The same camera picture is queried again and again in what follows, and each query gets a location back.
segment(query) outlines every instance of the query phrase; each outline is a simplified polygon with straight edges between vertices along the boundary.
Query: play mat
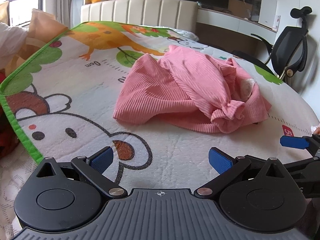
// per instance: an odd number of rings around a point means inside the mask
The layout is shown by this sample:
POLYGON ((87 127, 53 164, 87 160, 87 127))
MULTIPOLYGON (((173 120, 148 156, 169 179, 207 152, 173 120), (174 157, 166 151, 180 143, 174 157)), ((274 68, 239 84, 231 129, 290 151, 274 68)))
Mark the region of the play mat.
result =
POLYGON ((171 44, 223 60, 234 57, 170 29, 115 22, 82 23, 41 48, 0 86, 3 109, 28 154, 36 163, 45 156, 67 162, 111 146, 114 162, 104 175, 129 192, 135 187, 193 191, 217 176, 208 162, 211 147, 233 157, 277 157, 283 163, 310 157, 281 147, 279 139, 311 135, 311 125, 319 124, 311 108, 281 80, 236 57, 272 104, 268 120, 231 134, 204 134, 156 119, 140 126, 113 119, 134 62, 144 53, 158 59, 171 44))

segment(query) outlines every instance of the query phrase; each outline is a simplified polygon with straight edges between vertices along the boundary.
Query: pink shirt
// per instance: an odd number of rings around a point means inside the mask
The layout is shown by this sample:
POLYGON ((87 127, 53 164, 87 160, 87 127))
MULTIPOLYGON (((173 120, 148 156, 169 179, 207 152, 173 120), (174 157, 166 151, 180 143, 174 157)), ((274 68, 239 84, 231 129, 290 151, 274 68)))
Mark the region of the pink shirt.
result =
POLYGON ((140 57, 127 76, 113 117, 143 124, 156 116, 205 133, 230 133, 268 118, 258 84, 234 59, 222 61, 170 45, 156 61, 140 57))

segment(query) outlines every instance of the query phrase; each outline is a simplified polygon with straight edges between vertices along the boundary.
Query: cream upholstered headboard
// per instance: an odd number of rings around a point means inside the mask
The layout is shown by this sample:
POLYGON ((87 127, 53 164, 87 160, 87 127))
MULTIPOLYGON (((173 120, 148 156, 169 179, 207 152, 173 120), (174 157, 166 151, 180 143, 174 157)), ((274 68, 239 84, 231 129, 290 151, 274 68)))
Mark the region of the cream upholstered headboard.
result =
POLYGON ((108 0, 81 7, 81 22, 112 21, 195 32, 198 4, 184 0, 108 0))

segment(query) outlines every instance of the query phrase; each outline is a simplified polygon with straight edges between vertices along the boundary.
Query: red cheek dot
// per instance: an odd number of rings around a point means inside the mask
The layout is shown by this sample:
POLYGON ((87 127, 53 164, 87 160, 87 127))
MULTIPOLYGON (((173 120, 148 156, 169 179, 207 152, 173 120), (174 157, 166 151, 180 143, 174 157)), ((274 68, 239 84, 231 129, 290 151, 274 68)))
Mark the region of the red cheek dot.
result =
POLYGON ((30 130, 34 130, 34 129, 36 129, 36 128, 37 128, 37 126, 36 126, 35 124, 29 125, 29 129, 30 129, 30 130))

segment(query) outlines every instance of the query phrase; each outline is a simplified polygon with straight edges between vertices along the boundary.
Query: crosshair symbol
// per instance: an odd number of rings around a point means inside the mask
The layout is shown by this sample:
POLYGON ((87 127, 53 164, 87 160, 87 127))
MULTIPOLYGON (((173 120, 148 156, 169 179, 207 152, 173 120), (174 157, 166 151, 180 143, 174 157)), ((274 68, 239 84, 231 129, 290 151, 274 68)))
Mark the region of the crosshair symbol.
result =
POLYGON ((162 197, 164 194, 166 194, 166 193, 164 193, 163 191, 159 191, 159 192, 157 192, 156 193, 157 195, 159 195, 160 197, 162 197))

